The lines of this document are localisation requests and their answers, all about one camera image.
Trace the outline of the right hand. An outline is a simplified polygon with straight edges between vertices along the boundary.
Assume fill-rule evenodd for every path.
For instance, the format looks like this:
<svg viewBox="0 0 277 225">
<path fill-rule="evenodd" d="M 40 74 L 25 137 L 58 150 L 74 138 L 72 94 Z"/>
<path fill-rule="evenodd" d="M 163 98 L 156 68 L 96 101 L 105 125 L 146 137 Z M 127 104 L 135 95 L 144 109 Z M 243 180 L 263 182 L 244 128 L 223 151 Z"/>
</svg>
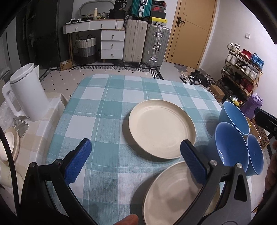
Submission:
<svg viewBox="0 0 277 225">
<path fill-rule="evenodd" d="M 265 177 L 265 189 L 270 190 L 276 184 L 277 153 L 274 153 L 270 160 L 270 165 Z"/>
</svg>

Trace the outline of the left hand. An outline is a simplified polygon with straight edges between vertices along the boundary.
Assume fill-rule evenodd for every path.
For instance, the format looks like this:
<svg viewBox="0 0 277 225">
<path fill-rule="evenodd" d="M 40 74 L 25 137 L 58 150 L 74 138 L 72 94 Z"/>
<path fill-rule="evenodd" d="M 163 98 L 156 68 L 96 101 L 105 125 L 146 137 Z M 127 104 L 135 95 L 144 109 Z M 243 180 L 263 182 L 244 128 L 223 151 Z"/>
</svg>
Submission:
<svg viewBox="0 0 277 225">
<path fill-rule="evenodd" d="M 118 221 L 114 225 L 138 225 L 139 218 L 136 214 L 130 214 L 122 220 Z"/>
</svg>

